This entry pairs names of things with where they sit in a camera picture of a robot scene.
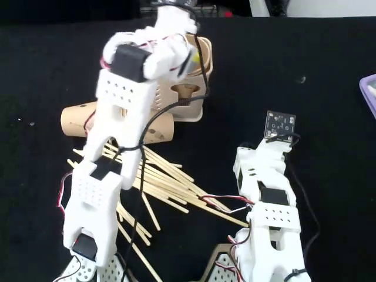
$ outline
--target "bamboo skewer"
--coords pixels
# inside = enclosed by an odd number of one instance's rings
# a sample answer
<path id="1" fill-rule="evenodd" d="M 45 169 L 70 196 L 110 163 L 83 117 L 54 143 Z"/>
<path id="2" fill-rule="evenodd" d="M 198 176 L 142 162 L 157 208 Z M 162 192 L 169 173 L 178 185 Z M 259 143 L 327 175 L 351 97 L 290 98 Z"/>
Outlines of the bamboo skewer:
<path id="1" fill-rule="evenodd" d="M 146 208 L 147 208 L 147 210 L 148 210 L 148 212 L 149 212 L 149 214 L 150 214 L 150 216 L 153 220 L 155 228 L 157 228 L 157 230 L 160 231 L 159 222 L 158 222 L 158 220 L 157 220 L 157 218 L 154 214 L 152 207 L 150 206 L 149 200 L 147 199 L 147 197 L 145 196 L 144 193 L 142 193 L 142 200 L 143 200 L 143 202 L 144 202 L 144 204 L 145 204 L 145 206 L 146 206 Z"/>
<path id="2" fill-rule="evenodd" d="M 117 223 L 117 227 L 119 228 L 120 232 L 123 234 L 125 240 L 127 240 L 128 243 L 130 243 L 130 236 L 128 235 L 128 233 L 126 233 L 126 231 L 124 230 L 124 228 L 121 226 L 120 223 Z M 150 273 L 152 274 L 152 276 L 154 277 L 154 279 L 157 280 L 157 282 L 162 282 L 162 279 L 158 276 L 157 272 L 150 265 L 150 263 L 148 262 L 148 260 L 145 258 L 145 256 L 141 253 L 140 249 L 134 243 L 132 244 L 132 249 L 134 249 L 134 251 L 139 256 L 139 258 L 141 259 L 141 261 L 143 262 L 143 264 L 150 271 Z"/>
<path id="3" fill-rule="evenodd" d="M 148 155 L 151 155 L 153 156 L 155 159 L 165 163 L 166 165 L 170 165 L 171 168 L 176 171 L 178 174 L 182 175 L 183 177 L 185 177 L 187 180 L 191 181 L 191 182 L 194 182 L 194 179 L 192 177 L 190 177 L 188 174 L 186 174 L 185 172 L 183 172 L 182 170 L 178 169 L 176 166 L 172 166 L 167 160 L 165 160 L 164 158 L 162 158 L 161 156 L 159 156 L 158 154 L 156 154 L 154 151 L 150 150 L 148 147 L 144 146 L 143 147 L 144 150 L 145 150 L 145 153 L 146 153 L 146 156 Z"/>
<path id="4" fill-rule="evenodd" d="M 116 207 L 122 214 L 122 217 L 124 217 L 125 220 L 129 220 L 129 224 L 134 226 L 135 225 L 135 218 L 130 215 L 130 213 L 122 206 L 120 202 L 118 202 Z M 152 238 L 152 235 L 146 230 L 145 227 L 143 227 L 140 223 L 137 223 L 137 228 L 140 228 L 140 230 L 147 235 L 149 238 Z"/>

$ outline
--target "black fabric surface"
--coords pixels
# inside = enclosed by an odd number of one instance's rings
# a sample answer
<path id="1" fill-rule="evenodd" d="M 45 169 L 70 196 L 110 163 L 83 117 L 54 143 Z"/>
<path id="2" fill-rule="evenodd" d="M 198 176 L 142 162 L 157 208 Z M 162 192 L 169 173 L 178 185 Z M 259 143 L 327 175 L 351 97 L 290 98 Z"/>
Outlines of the black fabric surface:
<path id="1" fill-rule="evenodd" d="M 55 205 L 66 159 L 83 141 L 63 135 L 60 113 L 95 99 L 108 38 L 144 24 L 0 29 L 0 281 L 52 281 L 68 264 Z M 214 56 L 203 118 L 177 123 L 172 142 L 151 146 L 207 192 L 237 193 L 236 147 L 261 141 L 268 109 L 296 114 L 302 140 L 290 158 L 322 227 L 306 265 L 313 281 L 376 279 L 376 124 L 358 87 L 376 73 L 375 26 L 376 18 L 202 20 L 200 34 L 212 41 Z M 315 226 L 292 185 L 305 245 Z M 122 192 L 131 213 L 136 195 Z M 239 229 L 194 207 L 181 214 L 150 202 L 162 231 L 152 232 L 150 247 L 136 243 L 164 281 L 200 278 L 215 245 Z M 146 211 L 141 222 L 154 230 Z M 127 248 L 120 236 L 118 248 L 122 254 Z M 140 281 L 152 281 L 135 254 L 130 268 Z"/>

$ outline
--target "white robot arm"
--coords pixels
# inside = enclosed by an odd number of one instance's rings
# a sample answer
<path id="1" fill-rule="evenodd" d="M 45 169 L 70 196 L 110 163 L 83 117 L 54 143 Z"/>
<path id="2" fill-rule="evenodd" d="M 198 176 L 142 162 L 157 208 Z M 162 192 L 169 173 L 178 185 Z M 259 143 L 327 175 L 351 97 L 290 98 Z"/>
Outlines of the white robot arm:
<path id="1" fill-rule="evenodd" d="M 64 246 L 93 270 L 87 278 L 77 277 L 80 281 L 89 281 L 94 270 L 106 267 L 116 253 L 116 205 L 120 190 L 130 189 L 135 180 L 157 80 L 182 80 L 192 67 L 197 50 L 184 37 L 197 31 L 190 18 L 191 4 L 159 1 L 154 27 L 116 33 L 104 47 L 95 123 L 88 133 L 85 157 L 73 170 L 63 226 Z M 121 173 L 96 179 L 94 162 L 111 137 L 124 148 Z"/>
<path id="2" fill-rule="evenodd" d="M 234 260 L 246 282 L 311 281 L 304 266 L 296 197 L 284 176 L 284 153 L 298 137 L 294 125 L 295 116 L 268 112 L 257 149 L 237 149 L 239 193 L 254 203 L 247 214 L 250 230 L 240 230 L 235 238 L 244 242 L 234 248 Z"/>

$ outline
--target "red wire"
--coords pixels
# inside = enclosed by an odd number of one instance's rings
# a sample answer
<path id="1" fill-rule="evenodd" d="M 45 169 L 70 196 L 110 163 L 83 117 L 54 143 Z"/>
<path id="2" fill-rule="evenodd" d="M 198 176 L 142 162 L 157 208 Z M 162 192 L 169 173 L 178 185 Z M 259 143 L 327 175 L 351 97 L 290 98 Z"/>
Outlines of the red wire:
<path id="1" fill-rule="evenodd" d="M 60 208 L 61 212 L 63 214 L 65 214 L 65 209 L 64 207 L 61 205 L 61 200 L 63 198 L 63 194 L 64 194 L 64 183 L 65 183 L 65 180 L 67 179 L 68 176 L 72 175 L 72 172 L 67 172 L 64 174 L 64 176 L 61 178 L 61 181 L 60 181 L 60 188 L 59 188 L 59 194 L 58 194 L 58 202 L 56 204 L 56 206 L 58 208 Z"/>
<path id="2" fill-rule="evenodd" d="M 90 114 L 90 116 L 88 117 L 88 119 L 87 119 L 87 120 L 85 121 L 85 123 L 83 124 L 83 129 L 84 129 L 86 135 L 88 135 L 88 133 L 89 133 L 89 131 L 88 131 L 88 129 L 87 129 L 88 122 L 91 120 L 91 118 L 92 118 L 94 115 L 95 115 L 95 110 L 94 110 L 94 112 L 92 112 L 92 113 Z"/>
<path id="3" fill-rule="evenodd" d="M 232 196 L 232 195 L 224 195 L 224 196 L 219 196 L 219 195 L 211 195 L 211 194 L 208 194 L 208 195 L 202 195 L 200 196 L 201 199 L 204 199 L 204 198 L 229 198 L 229 199 L 237 199 L 237 200 L 241 200 L 243 202 L 246 202 L 248 204 L 254 204 L 251 200 L 243 197 L 243 196 Z"/>

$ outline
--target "perforated plate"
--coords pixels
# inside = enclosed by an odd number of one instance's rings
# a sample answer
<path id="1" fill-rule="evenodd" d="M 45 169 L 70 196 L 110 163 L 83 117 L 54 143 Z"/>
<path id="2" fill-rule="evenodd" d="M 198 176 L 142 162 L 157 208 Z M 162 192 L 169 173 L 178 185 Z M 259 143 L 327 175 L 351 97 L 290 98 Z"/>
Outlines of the perforated plate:
<path id="1" fill-rule="evenodd" d="M 68 264 L 67 268 L 63 272 L 62 276 L 70 275 L 74 273 L 79 267 L 78 261 L 73 258 Z M 93 267 L 81 265 L 80 270 L 67 278 L 60 280 L 59 282 L 88 282 L 91 281 L 92 272 L 95 271 Z M 109 265 L 104 270 L 97 270 L 97 282 L 120 282 L 123 277 L 123 267 L 116 256 L 110 260 Z"/>
<path id="2" fill-rule="evenodd" d="M 228 254 L 219 255 L 217 261 L 225 266 L 233 265 Z M 231 270 L 223 269 L 216 265 L 214 265 L 208 277 L 209 278 L 207 282 L 237 282 L 234 272 L 232 272 Z"/>
<path id="3" fill-rule="evenodd" d="M 95 271 L 95 268 L 91 267 L 90 265 L 85 265 L 81 258 L 80 260 L 81 260 L 80 270 L 72 276 L 59 280 L 59 282 L 76 282 L 76 281 L 88 282 L 91 280 L 91 277 L 93 277 L 93 271 Z M 79 266 L 80 266 L 79 262 L 74 257 L 68 264 L 62 276 L 68 276 L 74 273 Z"/>
<path id="4" fill-rule="evenodd" d="M 104 270 L 97 271 L 97 282 L 120 282 L 123 277 L 123 267 L 116 256 L 110 260 L 109 265 Z"/>
<path id="5" fill-rule="evenodd" d="M 296 207 L 258 202 L 253 206 L 253 226 L 274 226 L 300 231 Z"/>

